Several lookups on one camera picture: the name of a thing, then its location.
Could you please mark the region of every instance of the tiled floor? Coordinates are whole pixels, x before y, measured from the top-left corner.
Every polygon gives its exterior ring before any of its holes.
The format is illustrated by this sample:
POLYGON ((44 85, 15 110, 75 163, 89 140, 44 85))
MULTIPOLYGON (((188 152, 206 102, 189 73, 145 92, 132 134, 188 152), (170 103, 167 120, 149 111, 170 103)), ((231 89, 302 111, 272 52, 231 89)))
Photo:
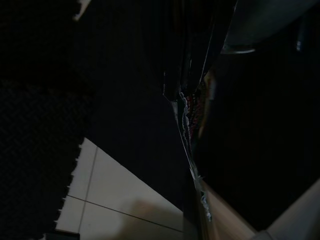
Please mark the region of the tiled floor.
POLYGON ((181 240, 182 212, 91 141, 78 165, 57 229, 81 240, 181 240))

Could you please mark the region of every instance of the tile grout line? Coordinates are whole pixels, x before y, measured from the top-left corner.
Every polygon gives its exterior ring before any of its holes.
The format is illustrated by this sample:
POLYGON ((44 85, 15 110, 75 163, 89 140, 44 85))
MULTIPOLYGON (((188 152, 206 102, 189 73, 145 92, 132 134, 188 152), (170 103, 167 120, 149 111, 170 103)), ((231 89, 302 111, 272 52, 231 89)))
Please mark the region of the tile grout line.
MULTIPOLYGON (((86 193, 85 193, 85 199, 84 199, 84 204, 83 204, 83 208, 82 208, 82 213, 81 213, 81 218, 80 218, 80 224, 79 224, 79 228, 78 228, 78 233, 80 233, 80 229, 81 229, 81 225, 82 225, 82 220, 83 220, 84 214, 85 214, 85 208, 86 208, 87 198, 88 198, 88 195, 89 195, 89 188, 90 188, 90 184, 91 184, 91 178, 92 178, 92 175, 93 175, 93 172, 94 172, 94 168, 95 168, 95 164, 96 164, 97 152, 98 152, 98 147, 96 146, 95 153, 94 153, 94 159, 93 159, 93 163, 92 163, 92 168, 91 168, 91 173, 90 173, 90 177, 89 177, 89 183, 88 183, 88 187, 87 187, 86 193)), ((72 197, 72 198, 74 198, 74 199, 78 199, 78 200, 83 201, 83 200, 80 199, 80 198, 77 198, 77 197, 74 197, 74 196, 70 196, 70 195, 68 195, 68 196, 69 196, 69 197, 72 197)))
MULTIPOLYGON (((70 196, 70 195, 68 195, 68 196, 71 197, 71 198, 74 198, 74 199, 78 199, 78 200, 83 201, 82 199, 77 198, 77 197, 75 197, 75 196, 70 196)), ((151 223, 151 224, 155 224, 155 225, 158 225, 158 226, 167 228, 167 229, 171 229, 171 230, 173 230, 173 231, 177 231, 177 232, 183 233, 183 231, 181 231, 181 230, 178 230, 178 229, 175 229, 175 228, 166 226, 166 225, 162 225, 162 224, 157 223, 157 222, 149 221, 149 220, 143 219, 143 218, 141 218, 141 217, 134 216, 134 215, 131 215, 131 214, 122 212, 122 211, 118 211, 118 210, 115 210, 115 209, 112 209, 112 208, 109 208, 109 207, 106 207, 106 206, 102 206, 102 205, 100 205, 100 204, 97 204, 97 203, 94 203, 94 202, 91 202, 91 201, 86 201, 86 200, 85 200, 85 201, 84 201, 84 205, 86 205, 86 203, 92 204, 92 205, 95 205, 95 206, 98 206, 98 207, 102 207, 102 208, 104 208, 104 209, 108 209, 108 210, 111 210, 111 211, 114 211, 114 212, 117 212, 117 213, 120 213, 120 214, 124 214, 124 215, 130 216, 130 217, 133 217, 133 218, 135 218, 135 219, 140 219, 140 220, 142 220, 142 221, 145 221, 145 222, 148 222, 148 223, 151 223)))

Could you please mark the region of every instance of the white floor tile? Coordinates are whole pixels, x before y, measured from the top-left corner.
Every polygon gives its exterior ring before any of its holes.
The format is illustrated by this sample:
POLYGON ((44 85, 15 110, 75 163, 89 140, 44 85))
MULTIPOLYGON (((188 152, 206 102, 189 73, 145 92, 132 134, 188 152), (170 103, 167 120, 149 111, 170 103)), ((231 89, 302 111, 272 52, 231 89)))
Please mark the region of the white floor tile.
POLYGON ((85 202, 67 196, 56 229, 78 233, 85 202))
POLYGON ((110 209, 86 203, 81 240, 182 240, 183 234, 110 209))
POLYGON ((178 208, 99 148, 87 201, 177 230, 183 229, 183 213, 178 208))
POLYGON ((81 146, 81 153, 77 160, 77 166, 72 173, 73 180, 68 193, 70 196, 82 200, 86 199, 96 150, 97 146, 85 138, 81 146))

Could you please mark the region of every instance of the black fabric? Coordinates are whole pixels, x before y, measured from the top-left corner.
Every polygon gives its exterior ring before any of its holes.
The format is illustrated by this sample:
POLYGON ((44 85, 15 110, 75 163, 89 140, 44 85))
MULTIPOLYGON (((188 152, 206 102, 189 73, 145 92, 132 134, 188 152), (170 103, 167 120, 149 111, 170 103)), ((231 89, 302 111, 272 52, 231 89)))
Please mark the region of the black fabric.
MULTIPOLYGON (((97 90, 87 137, 181 209, 188 161, 159 84, 161 48, 153 36, 160 21, 147 22, 151 4, 161 6, 160 1, 93 0, 79 20, 70 61, 97 90)), ((152 19, 160 18, 161 9, 154 14, 152 19)))
POLYGON ((195 161, 257 231, 320 177, 318 16, 302 53, 292 25, 256 53, 215 64, 216 97, 195 161))
POLYGON ((91 101, 1 81, 0 102, 0 239, 38 239, 55 229, 91 101))

